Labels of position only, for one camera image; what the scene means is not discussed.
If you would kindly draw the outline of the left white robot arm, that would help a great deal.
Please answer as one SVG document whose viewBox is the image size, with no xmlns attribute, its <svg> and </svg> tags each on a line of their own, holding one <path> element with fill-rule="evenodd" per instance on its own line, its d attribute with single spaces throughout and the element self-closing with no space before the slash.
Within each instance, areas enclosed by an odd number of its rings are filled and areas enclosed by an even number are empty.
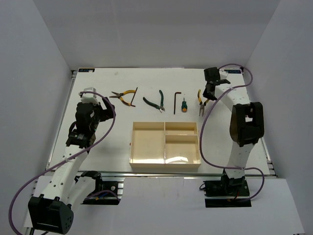
<svg viewBox="0 0 313 235">
<path fill-rule="evenodd" d="M 87 171 L 79 178 L 76 174 L 95 145 L 95 132 L 99 123 L 115 117 L 115 107 L 107 97 L 102 99 L 105 107 L 95 95 L 81 96 L 77 104 L 75 121 L 69 128 L 62 161 L 55 168 L 46 188 L 38 197 L 31 197 L 28 210 L 33 229 L 65 235 L 69 232 L 74 210 L 89 194 L 99 195 L 103 191 L 101 176 L 97 171 Z"/>
</svg>

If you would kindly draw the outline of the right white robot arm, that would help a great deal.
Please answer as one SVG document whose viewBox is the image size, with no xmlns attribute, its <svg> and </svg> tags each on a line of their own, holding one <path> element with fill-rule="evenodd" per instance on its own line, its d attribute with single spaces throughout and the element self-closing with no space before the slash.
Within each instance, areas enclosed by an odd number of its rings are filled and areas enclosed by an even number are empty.
<svg viewBox="0 0 313 235">
<path fill-rule="evenodd" d="M 203 96 L 213 104 L 210 106 L 205 120 L 208 120 L 218 102 L 222 102 L 231 112 L 229 134 L 232 139 L 230 157 L 226 166 L 213 165 L 223 170 L 218 183 L 209 184 L 209 196 L 237 196 L 246 182 L 245 171 L 250 153 L 259 139 L 264 136 L 264 112 L 260 102 L 252 102 L 240 89 L 252 84 L 253 77 L 243 85 L 232 85 L 222 79 L 220 70 L 211 67 L 204 70 L 206 81 Z"/>
</svg>

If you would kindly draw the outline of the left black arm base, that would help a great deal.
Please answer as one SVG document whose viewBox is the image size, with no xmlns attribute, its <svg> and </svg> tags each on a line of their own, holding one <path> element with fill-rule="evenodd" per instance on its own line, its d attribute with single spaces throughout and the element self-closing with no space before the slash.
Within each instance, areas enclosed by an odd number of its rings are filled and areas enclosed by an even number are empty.
<svg viewBox="0 0 313 235">
<path fill-rule="evenodd" d="M 82 205 L 118 205 L 123 193 L 123 179 L 96 174 L 95 189 Z"/>
</svg>

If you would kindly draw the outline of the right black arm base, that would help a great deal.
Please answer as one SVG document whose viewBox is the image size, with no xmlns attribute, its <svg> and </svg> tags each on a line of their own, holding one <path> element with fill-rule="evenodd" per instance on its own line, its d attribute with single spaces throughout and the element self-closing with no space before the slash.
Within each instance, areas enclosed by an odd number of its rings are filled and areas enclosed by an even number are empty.
<svg viewBox="0 0 313 235">
<path fill-rule="evenodd" d="M 223 180 L 208 180 L 200 185 L 199 190 L 204 192 L 206 208 L 251 207 L 250 192 L 246 180 L 237 186 L 227 186 Z"/>
</svg>

